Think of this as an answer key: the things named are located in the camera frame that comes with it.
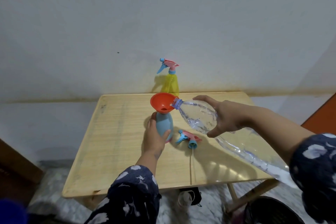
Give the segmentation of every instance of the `spray nozzle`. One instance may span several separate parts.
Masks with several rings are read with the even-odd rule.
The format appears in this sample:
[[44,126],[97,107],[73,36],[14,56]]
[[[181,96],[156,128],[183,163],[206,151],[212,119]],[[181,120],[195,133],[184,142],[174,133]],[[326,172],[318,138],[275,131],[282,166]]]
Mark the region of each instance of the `spray nozzle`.
[[163,59],[163,58],[161,58],[160,61],[162,62],[162,65],[160,69],[158,70],[157,74],[161,73],[162,70],[167,67],[169,67],[170,74],[175,74],[175,67],[179,66],[178,64],[176,64],[174,61]]

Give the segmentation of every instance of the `yellow spray bottle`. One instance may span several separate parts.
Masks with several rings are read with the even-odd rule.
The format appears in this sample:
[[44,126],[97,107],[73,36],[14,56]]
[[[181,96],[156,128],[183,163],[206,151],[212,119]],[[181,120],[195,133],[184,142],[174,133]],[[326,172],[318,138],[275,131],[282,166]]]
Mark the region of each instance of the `yellow spray bottle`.
[[179,84],[177,82],[177,76],[175,67],[179,66],[174,61],[166,60],[166,59],[160,59],[162,62],[162,65],[160,69],[158,70],[157,74],[160,73],[163,69],[169,67],[168,74],[166,76],[165,84],[163,85],[161,92],[166,92],[173,94],[174,96],[179,96]]

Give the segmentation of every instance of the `plastic water bottle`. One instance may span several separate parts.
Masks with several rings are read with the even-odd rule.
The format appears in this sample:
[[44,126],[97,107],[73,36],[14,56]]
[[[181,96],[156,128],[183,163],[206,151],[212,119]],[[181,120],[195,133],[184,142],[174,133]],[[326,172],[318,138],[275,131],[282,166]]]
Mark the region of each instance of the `plastic water bottle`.
[[[175,98],[172,107],[179,110],[186,123],[200,133],[207,134],[217,125],[215,110],[204,101],[183,101]],[[243,131],[245,136],[238,136],[240,131]],[[267,148],[267,152],[263,149],[258,149],[258,145],[265,144],[256,143],[257,140],[263,139],[253,129],[243,128],[237,131],[236,134],[225,133],[216,137],[215,140],[224,149],[236,154],[281,182],[291,187],[296,187],[290,177],[286,163],[275,152],[270,154],[269,148]]]

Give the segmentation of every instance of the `navy floral sleeve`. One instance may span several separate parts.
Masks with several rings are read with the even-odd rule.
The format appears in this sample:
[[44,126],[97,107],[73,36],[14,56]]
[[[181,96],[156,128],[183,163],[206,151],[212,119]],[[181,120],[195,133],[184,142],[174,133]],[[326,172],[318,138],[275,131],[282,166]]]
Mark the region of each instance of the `navy floral sleeve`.
[[336,136],[313,135],[294,152],[289,170],[302,190],[306,212],[317,223],[336,223]]
[[132,166],[122,172],[85,224],[156,223],[159,188],[152,172]]

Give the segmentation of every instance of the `table top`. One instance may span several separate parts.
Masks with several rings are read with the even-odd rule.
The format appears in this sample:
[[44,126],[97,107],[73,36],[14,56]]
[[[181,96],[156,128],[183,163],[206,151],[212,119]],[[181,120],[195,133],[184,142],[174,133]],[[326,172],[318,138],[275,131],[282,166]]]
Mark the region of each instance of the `table top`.
[[[190,100],[200,94],[207,94],[219,101],[253,105],[244,92],[180,93],[179,98]],[[64,185],[64,197],[106,194],[118,175],[137,162],[141,156],[145,125],[154,112],[149,102],[152,95],[116,94],[100,97]],[[223,149],[215,139],[191,129],[178,110],[170,113],[174,122],[174,135],[157,163],[156,180],[160,189],[271,178]],[[194,158],[186,141],[175,143],[180,136],[179,129],[202,139],[194,150]],[[235,134],[224,133],[222,136],[229,139],[233,137],[237,146],[251,139],[247,129]],[[261,137],[253,135],[253,143],[262,149],[264,159],[276,155]]]

